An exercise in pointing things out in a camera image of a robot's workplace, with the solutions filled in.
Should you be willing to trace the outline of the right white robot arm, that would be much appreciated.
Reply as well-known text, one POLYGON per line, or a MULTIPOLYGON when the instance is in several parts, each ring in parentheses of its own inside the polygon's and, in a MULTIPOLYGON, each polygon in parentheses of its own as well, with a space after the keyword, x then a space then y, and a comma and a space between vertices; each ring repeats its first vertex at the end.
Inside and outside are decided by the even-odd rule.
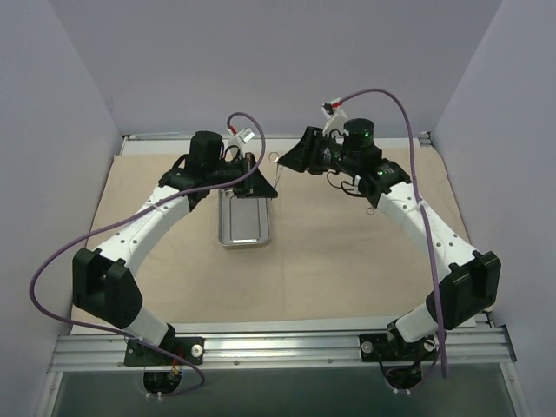
POLYGON ((348 175, 357 192, 400 226, 430 261, 433 291, 394 321, 385 339, 393 357, 408 357, 418 341, 440 329, 452 330, 496 302, 499 257, 492 251, 481 253, 453 231, 415 193, 409 174, 383 156, 369 131, 346 132, 338 143, 321 129, 308 127, 277 162, 299 173, 348 175))

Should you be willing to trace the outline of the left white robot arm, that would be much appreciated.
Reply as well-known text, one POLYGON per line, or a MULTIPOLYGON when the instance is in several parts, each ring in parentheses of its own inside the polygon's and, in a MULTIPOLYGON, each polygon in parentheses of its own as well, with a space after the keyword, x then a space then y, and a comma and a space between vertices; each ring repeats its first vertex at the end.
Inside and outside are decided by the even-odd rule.
POLYGON ((189 152, 180 156, 154 187, 131 222, 93 249, 80 249, 72 260, 74 306, 145 341, 143 352, 155 364, 175 353, 171 326, 144 304, 135 275, 156 244, 190 214, 213 189, 229 189, 238 198, 273 199, 251 153, 226 160, 223 138, 198 131, 189 152))

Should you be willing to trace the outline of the steel instrument tray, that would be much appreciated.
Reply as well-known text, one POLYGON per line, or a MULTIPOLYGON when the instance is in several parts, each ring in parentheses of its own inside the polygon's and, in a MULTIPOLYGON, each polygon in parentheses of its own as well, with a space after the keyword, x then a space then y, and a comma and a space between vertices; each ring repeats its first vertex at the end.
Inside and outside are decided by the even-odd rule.
POLYGON ((271 240, 270 200, 238 198, 231 189, 219 191, 219 242, 224 248, 263 246, 271 240))

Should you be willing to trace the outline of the beige cloth surgical kit roll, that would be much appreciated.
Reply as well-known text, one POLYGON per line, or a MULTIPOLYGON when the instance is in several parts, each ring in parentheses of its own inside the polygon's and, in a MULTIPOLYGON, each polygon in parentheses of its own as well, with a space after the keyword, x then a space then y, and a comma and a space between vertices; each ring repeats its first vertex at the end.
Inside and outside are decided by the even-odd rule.
POLYGON ((147 308, 171 323, 399 316, 432 291, 428 258, 337 176, 261 172, 278 186, 267 244, 225 248, 218 195, 203 199, 149 253, 136 274, 147 308))

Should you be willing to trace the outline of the steel surgical scissors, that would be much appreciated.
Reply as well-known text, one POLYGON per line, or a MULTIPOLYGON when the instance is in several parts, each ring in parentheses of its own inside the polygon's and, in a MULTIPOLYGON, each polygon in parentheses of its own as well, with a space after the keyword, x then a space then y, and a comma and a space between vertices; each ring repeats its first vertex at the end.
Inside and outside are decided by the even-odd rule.
POLYGON ((283 166, 279 164, 280 157, 281 155, 277 151, 272 151, 268 155, 268 160, 275 166, 275 178, 273 180, 274 189, 278 189, 281 173, 283 171, 283 166))

